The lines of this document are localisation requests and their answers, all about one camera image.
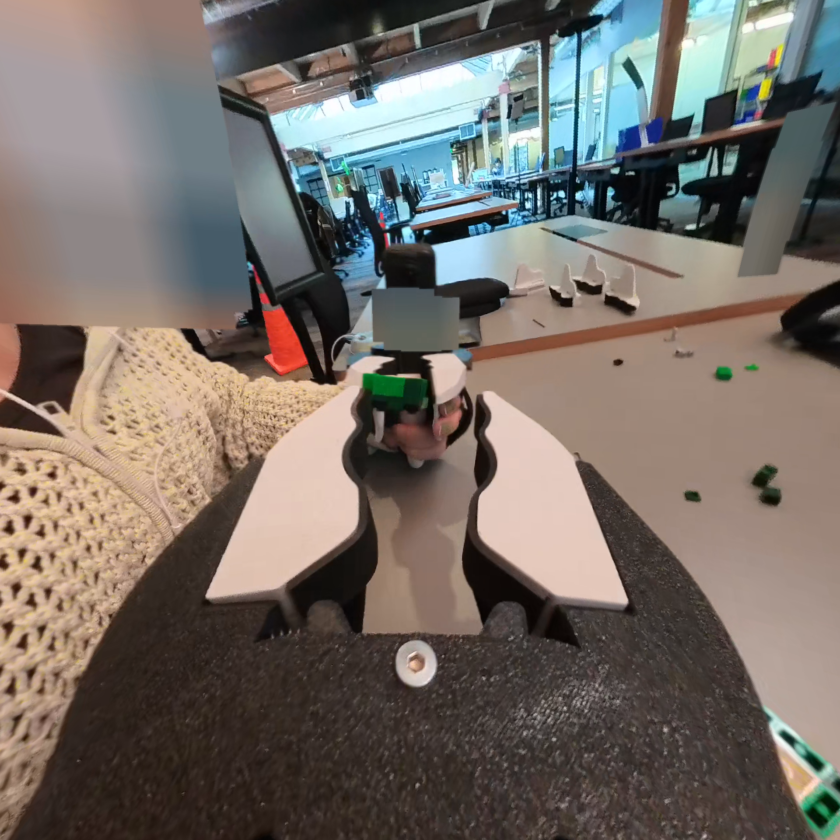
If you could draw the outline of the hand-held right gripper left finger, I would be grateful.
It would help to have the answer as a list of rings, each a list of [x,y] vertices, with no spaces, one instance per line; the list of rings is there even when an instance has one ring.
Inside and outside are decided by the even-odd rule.
[[[298,627],[334,602],[362,632],[378,543],[364,485],[370,397],[351,385],[269,451],[205,593],[214,605],[268,603]]]

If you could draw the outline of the green lego block tan tile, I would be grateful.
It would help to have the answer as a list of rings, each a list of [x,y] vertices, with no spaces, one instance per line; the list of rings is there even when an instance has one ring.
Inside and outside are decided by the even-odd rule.
[[[428,382],[419,376],[364,373],[362,387],[376,412],[418,413],[428,407]]]

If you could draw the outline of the person's left forearm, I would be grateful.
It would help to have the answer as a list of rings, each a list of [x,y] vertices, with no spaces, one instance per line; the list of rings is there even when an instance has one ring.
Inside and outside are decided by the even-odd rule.
[[[224,363],[211,363],[221,418],[216,468],[231,474],[266,455],[285,434],[343,391],[341,385],[310,381],[251,381]]]

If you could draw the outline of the green lego box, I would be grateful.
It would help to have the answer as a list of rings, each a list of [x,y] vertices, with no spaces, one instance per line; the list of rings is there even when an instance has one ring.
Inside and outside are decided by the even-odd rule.
[[[780,763],[808,826],[818,838],[839,838],[839,774],[771,709],[763,709]]]

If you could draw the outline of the person's left hand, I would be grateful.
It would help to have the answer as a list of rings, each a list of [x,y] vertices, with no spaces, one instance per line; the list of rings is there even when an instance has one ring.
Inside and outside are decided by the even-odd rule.
[[[397,423],[387,427],[383,434],[383,444],[391,449],[398,449],[414,463],[425,464],[443,457],[461,424],[463,403],[456,397],[439,407],[439,414],[432,420],[426,412],[402,412]]]

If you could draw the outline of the black office chair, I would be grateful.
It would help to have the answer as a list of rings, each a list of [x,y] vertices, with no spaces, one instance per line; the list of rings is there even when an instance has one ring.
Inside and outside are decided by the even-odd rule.
[[[387,245],[385,242],[386,234],[401,233],[405,226],[407,226],[412,219],[400,219],[395,226],[383,228],[375,218],[373,209],[371,208],[369,197],[359,190],[352,190],[353,206],[359,212],[364,225],[371,233],[374,245],[374,273],[379,278],[386,278],[389,271],[395,276],[398,270],[401,270],[403,264],[407,265],[409,258],[409,245],[402,240],[395,245]]]
[[[650,230],[669,232],[673,224],[659,215],[661,203],[679,192],[679,166],[687,149],[653,154],[615,153],[617,173],[607,181],[612,206],[605,220]]]
[[[700,199],[702,213],[711,209],[712,205],[718,205],[711,226],[711,240],[727,245],[732,243],[742,201],[758,195],[771,152],[780,134],[781,128],[749,134],[738,144],[737,160],[730,174],[709,175],[681,187],[685,195]]]

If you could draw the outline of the wooden top office table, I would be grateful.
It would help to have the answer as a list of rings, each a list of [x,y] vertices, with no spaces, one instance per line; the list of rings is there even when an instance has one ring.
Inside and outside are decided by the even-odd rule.
[[[519,209],[519,201],[491,194],[451,196],[420,206],[410,223],[414,242],[444,244],[468,238],[475,229],[483,234],[510,223],[510,215]]]

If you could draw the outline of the black cushion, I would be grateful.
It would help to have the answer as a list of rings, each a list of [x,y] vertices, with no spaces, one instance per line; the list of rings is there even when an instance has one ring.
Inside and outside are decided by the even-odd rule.
[[[460,320],[479,319],[496,312],[510,295],[506,282],[490,277],[459,280],[436,286],[434,291],[440,298],[458,301]]]

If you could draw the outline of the orange traffic cone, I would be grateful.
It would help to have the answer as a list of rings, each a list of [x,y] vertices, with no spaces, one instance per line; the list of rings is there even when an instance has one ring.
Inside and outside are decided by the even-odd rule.
[[[269,352],[265,361],[279,375],[288,375],[308,367],[308,360],[301,346],[296,331],[282,306],[270,303],[259,273],[252,263],[248,263],[250,275],[255,282],[256,294],[261,306],[261,315],[266,328]]]

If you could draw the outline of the black framed screen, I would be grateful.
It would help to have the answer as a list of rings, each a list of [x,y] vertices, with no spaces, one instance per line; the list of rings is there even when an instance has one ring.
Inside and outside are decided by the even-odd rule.
[[[312,379],[334,384],[333,351],[350,331],[347,296],[311,231],[268,111],[223,86],[218,92],[253,292],[288,317]]]

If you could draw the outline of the person's cream knit sweater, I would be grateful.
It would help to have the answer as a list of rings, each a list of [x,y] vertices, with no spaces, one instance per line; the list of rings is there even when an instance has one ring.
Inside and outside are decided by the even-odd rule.
[[[111,620],[238,473],[211,363],[176,329],[2,325],[2,837]]]

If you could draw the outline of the long wooden desk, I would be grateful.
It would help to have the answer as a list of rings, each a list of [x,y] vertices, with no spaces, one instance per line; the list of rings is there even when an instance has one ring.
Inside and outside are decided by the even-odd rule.
[[[636,158],[647,158],[651,155],[658,160],[669,155],[672,159],[667,160],[665,165],[676,166],[677,152],[685,151],[689,153],[706,148],[727,148],[730,146],[740,148],[750,139],[763,136],[766,133],[781,131],[784,120],[785,117],[781,117],[772,120],[739,123],[726,129],[702,133],[697,136],[649,143],[632,150],[616,151],[612,158],[582,164],[577,171],[578,174],[586,175],[585,179],[587,181],[595,182],[591,217],[598,221],[606,220],[606,192],[610,176],[596,176],[596,172],[610,172],[625,161],[634,161]]]

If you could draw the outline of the black round-based device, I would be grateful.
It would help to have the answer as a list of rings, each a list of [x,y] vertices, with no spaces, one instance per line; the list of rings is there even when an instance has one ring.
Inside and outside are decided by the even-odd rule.
[[[839,364],[839,280],[814,290],[784,311],[780,330],[800,350]]]

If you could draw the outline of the black computer monitor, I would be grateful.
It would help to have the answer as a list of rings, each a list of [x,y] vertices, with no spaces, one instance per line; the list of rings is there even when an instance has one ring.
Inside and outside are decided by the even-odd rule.
[[[714,133],[733,125],[739,91],[730,89],[705,100],[701,115],[700,133]]]

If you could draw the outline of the colourful storage bins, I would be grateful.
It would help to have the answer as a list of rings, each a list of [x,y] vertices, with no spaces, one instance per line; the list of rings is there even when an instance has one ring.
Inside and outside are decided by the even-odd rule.
[[[784,45],[777,45],[770,51],[764,64],[744,73],[734,113],[734,125],[756,122],[763,118],[783,53]]]

